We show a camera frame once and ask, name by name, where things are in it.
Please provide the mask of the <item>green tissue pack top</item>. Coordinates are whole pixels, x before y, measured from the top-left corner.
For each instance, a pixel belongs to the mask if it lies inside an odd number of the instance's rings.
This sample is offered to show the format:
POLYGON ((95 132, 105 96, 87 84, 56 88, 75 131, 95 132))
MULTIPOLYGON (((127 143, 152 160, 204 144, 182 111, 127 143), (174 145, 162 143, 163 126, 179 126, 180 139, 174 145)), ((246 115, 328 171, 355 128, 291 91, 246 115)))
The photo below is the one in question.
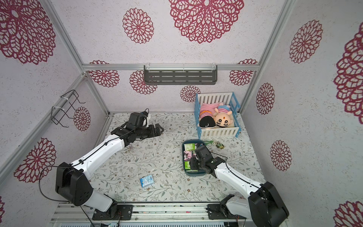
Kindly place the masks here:
POLYGON ((193 151, 196 149, 195 143, 186 143, 183 145, 185 151, 193 151))

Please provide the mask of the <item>blue tissue pack bottom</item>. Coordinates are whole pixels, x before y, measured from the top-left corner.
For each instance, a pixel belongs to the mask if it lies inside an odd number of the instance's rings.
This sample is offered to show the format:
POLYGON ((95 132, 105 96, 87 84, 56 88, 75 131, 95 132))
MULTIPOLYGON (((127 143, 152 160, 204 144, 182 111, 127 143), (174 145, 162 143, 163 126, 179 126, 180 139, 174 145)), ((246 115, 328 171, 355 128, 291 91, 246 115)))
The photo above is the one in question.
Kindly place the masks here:
POLYGON ((154 178, 152 175, 147 175, 142 178, 140 178, 140 185, 142 188, 148 187, 150 185, 154 184, 154 178))

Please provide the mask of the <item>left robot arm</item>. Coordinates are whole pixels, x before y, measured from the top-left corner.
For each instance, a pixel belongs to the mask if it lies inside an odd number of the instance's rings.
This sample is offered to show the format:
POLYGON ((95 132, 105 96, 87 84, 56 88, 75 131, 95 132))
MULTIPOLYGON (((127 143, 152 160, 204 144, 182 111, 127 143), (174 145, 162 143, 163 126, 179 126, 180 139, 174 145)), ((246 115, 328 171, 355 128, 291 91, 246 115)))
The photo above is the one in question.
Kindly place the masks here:
POLYGON ((149 124, 149 113, 133 112, 129 120, 85 156, 68 164, 61 163, 56 171, 55 191, 75 206, 86 205, 100 212, 115 213, 117 202, 94 189, 89 179, 112 155, 137 140, 161 136, 160 124, 149 124))

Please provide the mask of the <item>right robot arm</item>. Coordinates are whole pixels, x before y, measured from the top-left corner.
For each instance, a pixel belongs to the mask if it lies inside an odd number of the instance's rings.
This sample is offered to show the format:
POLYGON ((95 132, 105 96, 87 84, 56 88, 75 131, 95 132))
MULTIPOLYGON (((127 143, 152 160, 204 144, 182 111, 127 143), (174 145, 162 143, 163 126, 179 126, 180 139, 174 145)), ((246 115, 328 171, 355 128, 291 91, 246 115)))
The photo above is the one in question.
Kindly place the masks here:
POLYGON ((197 159, 193 167, 225 182, 244 197, 241 199, 230 194, 219 205, 209 205, 207 210, 211 212, 212 218, 243 217, 251 219, 257 227, 278 227, 288 218, 289 211, 272 183, 262 184, 251 180, 233 169, 224 159, 213 157, 204 145, 200 144, 194 152, 197 159))

